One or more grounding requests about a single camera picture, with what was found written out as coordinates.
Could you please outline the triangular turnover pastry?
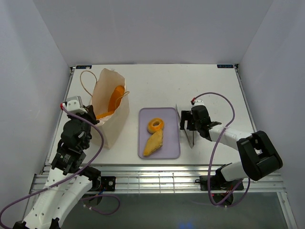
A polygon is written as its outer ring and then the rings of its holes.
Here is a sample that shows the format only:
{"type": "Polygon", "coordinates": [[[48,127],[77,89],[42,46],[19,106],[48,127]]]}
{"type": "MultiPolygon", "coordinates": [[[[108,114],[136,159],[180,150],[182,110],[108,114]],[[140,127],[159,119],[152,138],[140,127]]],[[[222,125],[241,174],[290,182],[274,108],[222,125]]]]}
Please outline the triangular turnover pastry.
{"type": "Polygon", "coordinates": [[[163,146],[163,130],[159,130],[152,134],[146,142],[146,146],[143,151],[144,156],[150,156],[156,150],[163,146]]]}

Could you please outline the right table label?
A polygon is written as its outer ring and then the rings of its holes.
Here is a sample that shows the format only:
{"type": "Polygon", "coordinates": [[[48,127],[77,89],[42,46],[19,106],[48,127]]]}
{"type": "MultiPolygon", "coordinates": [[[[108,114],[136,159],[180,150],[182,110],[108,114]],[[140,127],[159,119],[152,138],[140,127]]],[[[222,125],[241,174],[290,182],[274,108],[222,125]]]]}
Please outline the right table label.
{"type": "Polygon", "coordinates": [[[227,68],[234,68],[234,66],[232,64],[218,64],[217,68],[227,69],[227,68]]]}

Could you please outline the long oval orange bread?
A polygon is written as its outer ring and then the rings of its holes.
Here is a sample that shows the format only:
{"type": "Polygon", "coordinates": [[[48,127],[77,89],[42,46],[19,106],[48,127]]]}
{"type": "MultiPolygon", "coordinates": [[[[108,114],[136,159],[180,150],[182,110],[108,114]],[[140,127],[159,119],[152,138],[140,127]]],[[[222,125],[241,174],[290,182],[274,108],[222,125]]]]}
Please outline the long oval orange bread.
{"type": "Polygon", "coordinates": [[[115,112],[115,110],[119,107],[121,100],[125,95],[126,95],[125,88],[121,85],[117,86],[110,97],[110,101],[108,104],[108,111],[106,113],[97,115],[96,118],[102,119],[112,115],[115,112]]]}

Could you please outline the metal serving tongs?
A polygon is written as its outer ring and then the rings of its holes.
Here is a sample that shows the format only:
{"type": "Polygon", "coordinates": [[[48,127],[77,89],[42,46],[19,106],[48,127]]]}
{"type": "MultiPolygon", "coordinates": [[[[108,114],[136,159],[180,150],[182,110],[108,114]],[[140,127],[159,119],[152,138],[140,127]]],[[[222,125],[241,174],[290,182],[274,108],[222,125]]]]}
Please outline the metal serving tongs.
{"type": "MultiPolygon", "coordinates": [[[[177,116],[178,116],[178,120],[179,120],[179,123],[181,122],[182,118],[181,118],[181,112],[179,111],[178,109],[178,105],[176,104],[175,105],[175,109],[176,109],[176,112],[177,112],[177,116]]],[[[184,126],[184,129],[183,129],[183,133],[187,139],[187,142],[188,142],[188,145],[191,149],[193,149],[195,143],[194,143],[194,132],[186,129],[187,123],[185,123],[185,126],[184,126]]]]}

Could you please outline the table label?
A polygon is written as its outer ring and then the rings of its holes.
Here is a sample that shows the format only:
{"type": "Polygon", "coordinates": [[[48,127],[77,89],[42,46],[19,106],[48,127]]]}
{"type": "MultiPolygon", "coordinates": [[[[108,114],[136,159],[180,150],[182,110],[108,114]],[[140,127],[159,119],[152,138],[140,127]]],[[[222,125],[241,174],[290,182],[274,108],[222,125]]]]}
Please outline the table label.
{"type": "Polygon", "coordinates": [[[92,65],[77,65],[76,69],[91,69],[92,65]]]}
{"type": "Polygon", "coordinates": [[[234,66],[232,64],[218,64],[217,68],[227,69],[227,68],[234,68],[234,66]]]}

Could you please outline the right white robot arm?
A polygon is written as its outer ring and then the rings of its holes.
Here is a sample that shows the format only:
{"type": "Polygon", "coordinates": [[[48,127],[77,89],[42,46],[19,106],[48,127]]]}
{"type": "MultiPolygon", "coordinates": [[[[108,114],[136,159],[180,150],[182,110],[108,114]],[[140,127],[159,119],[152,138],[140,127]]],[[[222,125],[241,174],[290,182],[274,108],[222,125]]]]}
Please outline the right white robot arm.
{"type": "Polygon", "coordinates": [[[283,161],[264,131],[247,133],[212,121],[204,105],[181,111],[180,129],[198,132],[200,137],[223,144],[239,153],[240,161],[221,166],[204,183],[211,189],[227,189],[233,182],[249,178],[258,181],[281,169],[283,161]]]}

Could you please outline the cream paper bag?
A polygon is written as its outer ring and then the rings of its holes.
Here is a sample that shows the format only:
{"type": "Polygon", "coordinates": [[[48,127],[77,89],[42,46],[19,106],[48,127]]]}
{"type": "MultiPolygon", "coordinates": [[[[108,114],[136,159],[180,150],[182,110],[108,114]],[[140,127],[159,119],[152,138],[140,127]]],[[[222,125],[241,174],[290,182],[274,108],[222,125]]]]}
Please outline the cream paper bag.
{"type": "Polygon", "coordinates": [[[98,119],[100,122],[96,125],[103,134],[104,147],[110,149],[122,132],[130,111],[129,91],[126,89],[125,78],[118,72],[106,68],[101,71],[99,77],[96,77],[93,72],[85,70],[80,74],[80,83],[84,91],[91,97],[90,102],[96,116],[108,111],[110,97],[117,86],[121,85],[125,88],[126,95],[122,98],[119,107],[112,115],[98,119]],[[84,79],[88,78],[89,74],[92,74],[94,77],[94,87],[92,90],[88,89],[83,82],[84,79]]]}

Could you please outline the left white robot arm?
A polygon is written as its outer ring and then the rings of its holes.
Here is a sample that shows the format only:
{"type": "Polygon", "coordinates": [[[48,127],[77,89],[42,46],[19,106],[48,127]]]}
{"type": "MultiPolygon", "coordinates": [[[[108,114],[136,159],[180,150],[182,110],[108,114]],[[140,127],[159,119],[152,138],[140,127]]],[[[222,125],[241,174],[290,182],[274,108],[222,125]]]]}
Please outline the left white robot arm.
{"type": "Polygon", "coordinates": [[[28,215],[14,224],[15,229],[59,229],[81,197],[101,186],[99,170],[81,168],[92,139],[91,126],[98,123],[93,106],[71,101],[62,103],[61,108],[68,112],[69,121],[63,127],[45,191],[28,215]]]}

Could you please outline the left table label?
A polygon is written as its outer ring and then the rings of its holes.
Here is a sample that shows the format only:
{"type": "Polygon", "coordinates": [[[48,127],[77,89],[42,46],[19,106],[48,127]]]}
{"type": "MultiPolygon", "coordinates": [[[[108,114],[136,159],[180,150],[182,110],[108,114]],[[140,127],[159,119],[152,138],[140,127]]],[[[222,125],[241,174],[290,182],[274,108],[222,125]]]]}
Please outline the left table label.
{"type": "Polygon", "coordinates": [[[91,69],[92,65],[77,65],[76,69],[91,69]]]}

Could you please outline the aluminium rail frame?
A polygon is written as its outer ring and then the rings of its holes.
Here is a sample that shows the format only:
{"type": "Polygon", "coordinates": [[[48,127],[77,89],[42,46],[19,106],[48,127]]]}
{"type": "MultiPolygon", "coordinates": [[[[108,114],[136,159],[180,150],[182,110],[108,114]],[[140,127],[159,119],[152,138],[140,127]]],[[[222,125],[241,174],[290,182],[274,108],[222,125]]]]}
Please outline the aluminium rail frame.
{"type": "MultiPolygon", "coordinates": [[[[98,166],[102,176],[116,177],[115,194],[178,194],[199,193],[195,183],[199,176],[208,174],[208,166],[98,166]]],[[[51,166],[34,175],[30,192],[43,188],[51,166]]],[[[251,181],[249,192],[286,192],[279,172],[274,172],[259,181],[251,181]]]]}

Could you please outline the left base motor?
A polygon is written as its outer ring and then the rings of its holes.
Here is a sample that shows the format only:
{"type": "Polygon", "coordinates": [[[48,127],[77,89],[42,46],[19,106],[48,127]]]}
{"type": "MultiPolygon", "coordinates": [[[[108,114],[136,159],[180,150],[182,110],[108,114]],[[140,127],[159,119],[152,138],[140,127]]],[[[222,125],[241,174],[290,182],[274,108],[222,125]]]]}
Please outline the left base motor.
{"type": "Polygon", "coordinates": [[[97,179],[96,191],[114,191],[116,186],[115,176],[102,176],[97,179]]]}

